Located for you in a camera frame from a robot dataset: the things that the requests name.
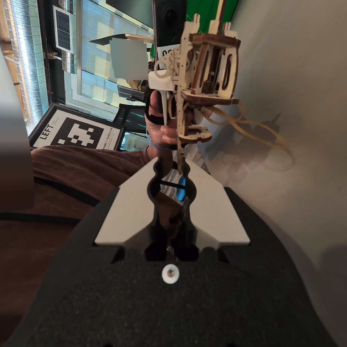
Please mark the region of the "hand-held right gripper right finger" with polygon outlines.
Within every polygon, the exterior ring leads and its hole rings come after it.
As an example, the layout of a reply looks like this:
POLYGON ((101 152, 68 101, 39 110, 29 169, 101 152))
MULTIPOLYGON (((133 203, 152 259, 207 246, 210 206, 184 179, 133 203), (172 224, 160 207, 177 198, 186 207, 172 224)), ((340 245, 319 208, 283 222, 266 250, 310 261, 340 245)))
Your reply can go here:
POLYGON ((189 206, 190 220, 195 227, 193 237, 198 249, 249 245, 250 239, 228 195, 217 180, 190 159, 188 179, 196 188, 189 206))

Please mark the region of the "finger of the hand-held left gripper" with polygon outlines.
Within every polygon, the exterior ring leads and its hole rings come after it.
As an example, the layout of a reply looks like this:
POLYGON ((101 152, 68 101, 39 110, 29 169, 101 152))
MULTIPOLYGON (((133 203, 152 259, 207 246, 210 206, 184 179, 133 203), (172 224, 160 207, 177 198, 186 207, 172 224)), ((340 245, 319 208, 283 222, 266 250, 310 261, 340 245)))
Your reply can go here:
POLYGON ((150 89, 175 90, 173 76, 168 75, 167 70, 151 71, 148 75, 150 89))

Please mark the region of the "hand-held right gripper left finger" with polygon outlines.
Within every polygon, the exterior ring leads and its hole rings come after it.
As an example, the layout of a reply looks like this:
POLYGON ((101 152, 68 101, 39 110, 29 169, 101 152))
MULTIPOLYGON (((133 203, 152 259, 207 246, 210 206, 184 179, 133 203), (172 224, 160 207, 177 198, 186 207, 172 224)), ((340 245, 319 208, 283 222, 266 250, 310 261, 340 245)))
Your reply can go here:
POLYGON ((158 175, 159 160, 152 159, 120 185, 94 240, 96 245, 147 248, 152 243, 151 225, 156 211, 149 186, 158 175))

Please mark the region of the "wooden model assembly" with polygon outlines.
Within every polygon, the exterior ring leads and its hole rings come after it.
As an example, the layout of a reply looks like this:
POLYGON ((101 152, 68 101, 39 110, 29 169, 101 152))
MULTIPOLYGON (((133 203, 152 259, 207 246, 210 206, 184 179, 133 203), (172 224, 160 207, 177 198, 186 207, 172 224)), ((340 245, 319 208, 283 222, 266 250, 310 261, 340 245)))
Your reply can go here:
POLYGON ((216 17, 210 21, 209 31, 199 33, 200 15, 185 22, 180 43, 179 75, 174 78, 175 105, 168 111, 177 126, 177 170, 185 174, 185 154, 183 144, 207 142, 212 133, 201 126, 199 120, 191 121, 187 108, 198 109, 215 105, 237 104, 233 98, 241 41, 232 24, 222 24, 226 1, 219 1, 216 17))

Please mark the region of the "person's left forearm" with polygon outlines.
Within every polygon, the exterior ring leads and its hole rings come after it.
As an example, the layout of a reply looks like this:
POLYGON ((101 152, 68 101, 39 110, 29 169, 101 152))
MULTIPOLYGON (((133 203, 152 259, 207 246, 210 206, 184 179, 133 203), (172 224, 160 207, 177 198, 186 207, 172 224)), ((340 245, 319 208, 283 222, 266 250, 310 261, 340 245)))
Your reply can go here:
POLYGON ((157 164, 162 178, 166 177, 173 168, 173 154, 169 148, 158 149, 150 144, 143 150, 142 156, 145 164, 158 158, 157 164))

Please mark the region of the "person's left hand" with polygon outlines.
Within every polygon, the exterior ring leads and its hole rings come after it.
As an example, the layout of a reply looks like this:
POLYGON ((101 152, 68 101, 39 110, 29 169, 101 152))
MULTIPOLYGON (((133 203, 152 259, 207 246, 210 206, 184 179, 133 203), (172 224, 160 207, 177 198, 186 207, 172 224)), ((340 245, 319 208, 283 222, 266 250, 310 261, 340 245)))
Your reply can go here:
POLYGON ((151 90, 145 108, 146 129, 152 141, 159 147, 177 145, 176 120, 167 121, 164 124, 163 104, 161 93, 151 90))

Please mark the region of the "small black monitor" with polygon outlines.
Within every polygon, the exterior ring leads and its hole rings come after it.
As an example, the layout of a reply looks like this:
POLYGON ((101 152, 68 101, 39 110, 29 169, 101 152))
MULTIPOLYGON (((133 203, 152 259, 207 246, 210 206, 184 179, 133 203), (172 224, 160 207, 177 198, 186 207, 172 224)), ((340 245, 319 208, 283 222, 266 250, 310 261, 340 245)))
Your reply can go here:
POLYGON ((118 95, 121 98, 125 98, 128 101, 144 102, 145 93, 140 90, 128 88, 117 84, 118 95))

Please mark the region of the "large black monitor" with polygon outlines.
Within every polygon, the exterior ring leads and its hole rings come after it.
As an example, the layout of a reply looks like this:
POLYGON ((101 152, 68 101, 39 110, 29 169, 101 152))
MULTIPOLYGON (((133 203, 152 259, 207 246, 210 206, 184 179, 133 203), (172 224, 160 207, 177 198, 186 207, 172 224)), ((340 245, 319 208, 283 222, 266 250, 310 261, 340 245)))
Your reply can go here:
POLYGON ((152 0, 120 0, 115 8, 153 28, 152 0))

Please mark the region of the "green plastic bin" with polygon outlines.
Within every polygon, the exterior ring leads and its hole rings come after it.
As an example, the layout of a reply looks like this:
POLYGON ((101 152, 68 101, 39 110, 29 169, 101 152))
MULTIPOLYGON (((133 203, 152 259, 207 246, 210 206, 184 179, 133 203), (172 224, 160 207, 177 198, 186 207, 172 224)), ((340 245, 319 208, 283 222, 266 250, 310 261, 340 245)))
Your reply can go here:
MULTIPOLYGON (((238 0, 226 1, 222 24, 231 22, 238 2, 238 0)), ((194 14, 198 13, 200 15, 199 33, 207 33, 209 31, 210 21, 216 17, 218 3, 219 0, 188 0, 186 21, 192 21, 194 14)))

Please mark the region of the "small blue object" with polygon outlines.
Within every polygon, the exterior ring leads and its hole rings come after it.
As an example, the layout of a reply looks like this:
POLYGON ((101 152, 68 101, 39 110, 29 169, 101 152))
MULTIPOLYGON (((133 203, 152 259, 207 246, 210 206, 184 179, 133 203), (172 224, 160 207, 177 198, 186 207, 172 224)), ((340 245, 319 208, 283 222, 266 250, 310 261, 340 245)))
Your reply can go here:
POLYGON ((176 198, 179 202, 183 202, 186 197, 185 185, 186 179, 181 176, 178 182, 179 187, 176 188, 176 198))

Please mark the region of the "black office chair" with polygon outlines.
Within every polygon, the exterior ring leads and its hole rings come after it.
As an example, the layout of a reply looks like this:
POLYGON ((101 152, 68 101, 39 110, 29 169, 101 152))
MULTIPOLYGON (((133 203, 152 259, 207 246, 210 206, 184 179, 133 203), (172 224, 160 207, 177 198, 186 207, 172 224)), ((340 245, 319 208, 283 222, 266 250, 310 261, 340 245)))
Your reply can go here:
POLYGON ((112 121, 117 128, 127 132, 146 134, 145 106, 119 104, 119 110, 112 121))

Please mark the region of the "blue wristband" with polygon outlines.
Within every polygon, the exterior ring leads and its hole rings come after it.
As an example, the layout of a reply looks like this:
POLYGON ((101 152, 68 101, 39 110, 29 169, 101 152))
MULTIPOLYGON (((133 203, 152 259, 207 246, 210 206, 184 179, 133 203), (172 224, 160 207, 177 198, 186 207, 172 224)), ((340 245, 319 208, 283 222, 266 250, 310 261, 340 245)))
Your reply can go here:
POLYGON ((168 146, 166 147, 159 147, 157 146, 153 141, 152 141, 152 138, 148 132, 148 130, 146 129, 146 137, 147 137, 147 140, 149 141, 149 144, 155 149, 155 150, 159 150, 159 151, 165 151, 165 150, 170 150, 170 148, 168 146))

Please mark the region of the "black framed tag sign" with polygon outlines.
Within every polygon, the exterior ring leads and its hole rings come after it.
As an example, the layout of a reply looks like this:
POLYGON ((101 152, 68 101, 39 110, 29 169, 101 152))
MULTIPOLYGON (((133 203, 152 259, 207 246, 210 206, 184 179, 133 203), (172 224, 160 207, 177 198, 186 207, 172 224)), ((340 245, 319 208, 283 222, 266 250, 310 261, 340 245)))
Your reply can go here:
POLYGON ((120 150, 126 127, 52 103, 28 136, 31 150, 44 146, 120 150))

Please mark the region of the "white vent grille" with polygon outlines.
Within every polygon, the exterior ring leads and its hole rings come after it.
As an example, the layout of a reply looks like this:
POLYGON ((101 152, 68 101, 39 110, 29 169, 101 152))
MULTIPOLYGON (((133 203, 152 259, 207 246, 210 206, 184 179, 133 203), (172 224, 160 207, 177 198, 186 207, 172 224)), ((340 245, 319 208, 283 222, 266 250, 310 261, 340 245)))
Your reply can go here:
POLYGON ((53 6, 55 46, 70 54, 76 54, 76 16, 53 6))

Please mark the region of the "silver ventilation duct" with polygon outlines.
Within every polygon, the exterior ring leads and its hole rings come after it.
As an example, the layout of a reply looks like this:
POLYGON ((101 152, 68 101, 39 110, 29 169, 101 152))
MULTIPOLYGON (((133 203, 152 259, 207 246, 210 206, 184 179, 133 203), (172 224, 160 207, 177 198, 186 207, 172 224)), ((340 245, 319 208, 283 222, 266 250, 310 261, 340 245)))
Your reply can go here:
MULTIPOLYGON (((76 16, 76 0, 59 0, 58 4, 60 8, 76 16)), ((68 73, 77 74, 77 55, 62 50, 62 67, 63 70, 68 73)))
POLYGON ((49 108, 38 5, 34 0, 3 4, 30 133, 49 108))

